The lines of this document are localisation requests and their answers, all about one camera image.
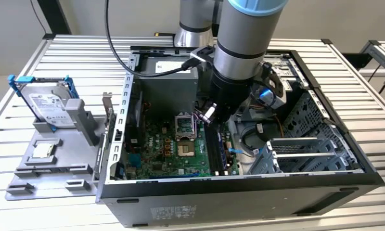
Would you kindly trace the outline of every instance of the hard drive label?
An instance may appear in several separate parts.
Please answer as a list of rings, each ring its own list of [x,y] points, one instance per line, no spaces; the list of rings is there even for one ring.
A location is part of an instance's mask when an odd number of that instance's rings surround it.
[[[56,127],[73,127],[73,121],[65,111],[62,101],[53,94],[29,94],[36,111],[41,114],[45,121]]]

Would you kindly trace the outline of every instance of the aluminum extrusion table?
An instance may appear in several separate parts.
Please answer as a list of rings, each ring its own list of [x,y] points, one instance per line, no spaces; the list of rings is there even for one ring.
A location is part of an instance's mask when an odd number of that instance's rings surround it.
[[[170,37],[113,38],[113,42],[124,61],[130,45],[172,46]],[[310,39],[273,39],[269,48],[297,50],[385,181],[384,99],[332,44]],[[42,40],[20,74],[36,77],[64,77],[68,74],[74,80],[86,110],[93,115],[105,113],[101,102],[105,91],[113,93],[112,101],[118,106],[125,71],[112,55],[105,37],[57,36]],[[34,132],[32,121],[32,112],[9,90],[0,102],[0,229],[122,230],[106,206],[94,204],[94,196],[5,201],[4,190]],[[385,186],[320,217],[194,224],[157,229],[240,227],[240,230],[249,231],[260,230],[260,226],[269,231],[385,231]]]

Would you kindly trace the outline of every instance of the black cable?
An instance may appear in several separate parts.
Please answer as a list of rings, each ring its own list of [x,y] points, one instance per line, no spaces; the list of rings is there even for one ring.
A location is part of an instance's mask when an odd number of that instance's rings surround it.
[[[133,71],[126,65],[125,63],[122,62],[118,54],[117,54],[117,51],[114,49],[114,46],[113,46],[113,43],[110,41],[110,34],[109,34],[109,24],[108,24],[108,5],[109,5],[109,0],[105,0],[105,35],[106,35],[106,41],[108,41],[108,44],[109,44],[109,48],[110,48],[110,51],[113,52],[113,55],[118,61],[118,63],[121,64],[121,66],[124,67],[124,69],[133,75],[136,76],[140,76],[140,77],[160,77],[160,76],[166,76],[166,75],[170,75],[173,73],[177,73],[178,71],[185,71],[188,70],[188,65],[185,65],[186,62],[184,62],[184,64],[181,65],[180,68],[176,68],[174,70],[170,70],[170,71],[165,71],[165,72],[161,72],[161,73],[153,73],[153,74],[141,74],[136,71]]]
[[[376,73],[376,72],[377,72],[377,70],[380,69],[380,67],[381,67],[381,64],[378,65],[377,69],[374,69],[374,71],[373,71],[373,73],[372,73],[372,75],[370,75],[370,77],[369,77],[369,79],[368,79],[368,83],[369,83],[369,81],[370,81],[370,79],[372,79],[372,77],[373,77],[374,73]]]
[[[41,23],[41,21],[40,21],[40,18],[38,18],[37,12],[36,12],[36,8],[34,8],[34,5],[33,5],[33,0],[30,0],[30,4],[32,4],[32,8],[33,8],[33,12],[34,12],[34,15],[36,15],[37,21],[38,21],[38,23],[40,23],[40,25],[41,25],[41,28],[42,28],[42,30],[44,30],[44,34],[46,34],[46,31],[45,31],[44,25],[42,25],[42,23]]]
[[[382,93],[384,89],[385,89],[385,85],[382,85],[382,87],[381,87],[381,90],[380,90],[378,94],[381,94],[381,93]]]

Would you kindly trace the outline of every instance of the wire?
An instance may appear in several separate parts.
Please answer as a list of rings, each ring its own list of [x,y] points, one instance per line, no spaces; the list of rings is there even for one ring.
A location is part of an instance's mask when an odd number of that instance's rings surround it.
[[[121,64],[121,66],[124,67],[124,69],[133,75],[136,76],[140,76],[140,77],[160,77],[160,76],[166,76],[166,75],[170,75],[173,73],[177,73],[178,71],[185,71],[186,69],[182,68],[182,67],[178,67],[176,68],[174,70],[170,70],[170,71],[165,71],[165,72],[161,72],[161,73],[153,73],[153,74],[141,74],[136,71],[133,71],[126,65],[125,63],[122,62],[118,54],[117,54],[117,51],[114,49],[114,46],[113,46],[113,43],[112,43],[112,40],[110,40],[110,34],[109,34],[109,24],[108,24],[108,5],[109,5],[109,0],[105,0],[105,35],[106,35],[106,41],[108,41],[108,44],[109,44],[109,48],[110,48],[110,51],[113,52],[113,55],[118,61],[118,63]]]
[[[284,138],[282,125],[281,125],[281,122],[280,122],[280,120],[278,120],[277,115],[274,115],[274,118],[276,118],[276,121],[277,121],[277,124],[278,124],[278,127],[280,127],[281,138]]]
[[[377,70],[380,69],[380,67],[381,67],[381,64],[378,65],[377,69],[374,69],[374,71],[372,72],[372,75],[370,75],[370,77],[369,77],[369,79],[368,79],[368,83],[369,83],[369,81],[370,81],[370,79],[372,79],[372,77],[373,77],[374,73],[376,73],[376,72],[377,72]]]
[[[385,85],[382,85],[382,87],[381,87],[381,90],[380,90],[378,94],[381,94],[381,93],[382,93],[384,89],[385,89]]]
[[[33,5],[33,0],[30,0],[30,4],[32,4],[32,8],[33,8],[33,12],[34,12],[34,15],[36,15],[37,21],[38,21],[38,23],[40,23],[40,25],[41,25],[41,28],[42,28],[42,30],[44,30],[44,34],[46,34],[46,31],[45,31],[44,25],[42,25],[42,23],[41,23],[41,21],[40,21],[40,18],[38,18],[37,12],[36,12],[36,8],[34,8],[34,5]]]

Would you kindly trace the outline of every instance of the metal bracket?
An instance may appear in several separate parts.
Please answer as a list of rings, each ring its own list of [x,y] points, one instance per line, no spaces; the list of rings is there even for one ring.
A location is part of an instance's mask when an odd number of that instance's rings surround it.
[[[372,41],[369,41],[365,47],[361,49],[360,53],[369,54],[378,62],[378,64],[385,68],[385,49],[381,45],[376,44],[380,43],[373,43]]]

